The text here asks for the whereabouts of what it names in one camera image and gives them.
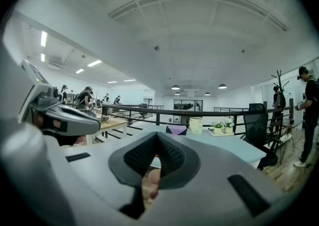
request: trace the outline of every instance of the white sneaker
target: white sneaker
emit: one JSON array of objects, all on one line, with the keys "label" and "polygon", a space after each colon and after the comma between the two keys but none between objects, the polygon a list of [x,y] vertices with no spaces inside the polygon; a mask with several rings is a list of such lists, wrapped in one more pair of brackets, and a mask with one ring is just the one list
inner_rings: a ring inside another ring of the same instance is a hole
[{"label": "white sneaker", "polygon": [[301,161],[296,161],[296,162],[294,162],[294,166],[295,166],[295,167],[305,167],[306,164],[305,164],[305,163],[302,163]]}]

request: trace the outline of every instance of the light blue desk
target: light blue desk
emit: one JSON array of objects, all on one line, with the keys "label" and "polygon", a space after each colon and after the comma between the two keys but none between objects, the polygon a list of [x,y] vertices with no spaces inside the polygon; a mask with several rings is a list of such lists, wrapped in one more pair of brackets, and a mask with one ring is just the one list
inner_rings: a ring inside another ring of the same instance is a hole
[{"label": "light blue desk", "polygon": [[[143,132],[166,132],[166,126],[149,126],[142,130]],[[227,151],[232,152],[237,157],[243,161],[251,164],[253,167],[257,168],[259,161],[266,156],[266,153],[257,149],[256,147],[248,144],[244,140],[240,139],[238,136],[223,136],[223,137],[214,137],[203,130],[202,134],[193,134],[187,130],[186,136],[189,139],[198,141],[204,144],[214,145],[220,148],[223,148]],[[160,168],[159,158],[154,158],[151,166]]]}]

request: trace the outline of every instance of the table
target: table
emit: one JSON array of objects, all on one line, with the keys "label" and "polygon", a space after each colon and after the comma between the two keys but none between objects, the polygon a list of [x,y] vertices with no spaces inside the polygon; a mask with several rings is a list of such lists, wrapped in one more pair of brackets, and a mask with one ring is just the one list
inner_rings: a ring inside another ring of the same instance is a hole
[{"label": "table", "polygon": [[87,145],[93,144],[93,139],[99,134],[106,132],[108,129],[119,129],[123,128],[123,134],[127,134],[127,120],[122,120],[120,118],[109,118],[107,121],[101,123],[100,130],[93,135],[86,135]]},{"label": "table", "polygon": [[[149,126],[142,130],[143,132],[166,132],[166,126]],[[244,140],[240,139],[239,136],[222,136],[214,137],[208,133],[207,130],[203,130],[202,134],[193,134],[190,130],[187,130],[186,136],[197,142],[204,144],[214,145],[223,148],[227,151],[232,152],[237,157],[252,165],[254,168],[258,167],[260,160],[266,156],[266,153],[259,150],[258,148],[248,144]],[[155,157],[151,166],[160,168],[160,160]]]},{"label": "table", "polygon": [[[280,121],[276,121],[276,122],[271,122],[270,125],[271,126],[280,126]],[[297,136],[296,138],[294,138],[294,132],[293,130],[296,129],[297,130],[297,126],[300,125],[302,123],[302,120],[294,120],[293,123],[290,123],[290,119],[283,119],[283,128],[286,128],[287,131],[285,133],[285,135],[283,135],[282,137],[280,137],[280,140],[283,141],[283,144],[286,143],[285,145],[285,148],[282,152],[281,150],[281,147],[282,145],[280,146],[280,164],[282,163],[283,161],[283,158],[284,158],[284,155],[285,155],[285,152],[286,152],[286,147],[287,147],[287,141],[290,140],[291,143],[293,144],[293,151],[295,151],[295,147],[296,146],[296,142],[297,142]]]}]

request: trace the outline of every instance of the office chair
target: office chair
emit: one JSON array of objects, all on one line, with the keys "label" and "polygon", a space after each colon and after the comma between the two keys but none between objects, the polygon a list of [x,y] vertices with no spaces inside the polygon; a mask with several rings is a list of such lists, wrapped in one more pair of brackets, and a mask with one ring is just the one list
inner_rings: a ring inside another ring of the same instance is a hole
[{"label": "office chair", "polygon": [[101,108],[101,100],[100,99],[96,99],[96,106],[98,107],[98,108]]},{"label": "office chair", "polygon": [[[147,104],[139,104],[139,108],[146,108],[147,109],[148,105]],[[147,112],[139,112],[139,114],[143,117],[143,119],[145,118],[145,115],[147,114]]]},{"label": "office chair", "polygon": [[277,138],[267,136],[267,113],[256,113],[248,111],[244,114],[244,123],[246,128],[245,141],[266,153],[266,156],[259,162],[258,169],[263,170],[266,166],[275,166],[278,161],[277,155],[265,147],[267,141],[278,142]]},{"label": "office chair", "polygon": [[258,112],[258,113],[265,113],[266,112],[266,108],[263,104],[260,103],[253,103],[253,104],[249,104],[249,112]]}]

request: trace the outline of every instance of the potted plant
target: potted plant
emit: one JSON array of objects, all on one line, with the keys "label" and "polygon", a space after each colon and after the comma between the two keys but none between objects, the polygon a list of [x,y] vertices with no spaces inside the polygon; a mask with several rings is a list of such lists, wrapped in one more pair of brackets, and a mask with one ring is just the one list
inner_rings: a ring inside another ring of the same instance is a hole
[{"label": "potted plant", "polygon": [[225,128],[224,128],[224,133],[225,134],[230,134],[233,133],[233,120],[232,119],[228,119],[225,121]]},{"label": "potted plant", "polygon": [[214,127],[214,134],[222,134],[222,128],[223,128],[224,122],[216,121],[212,124]]}]

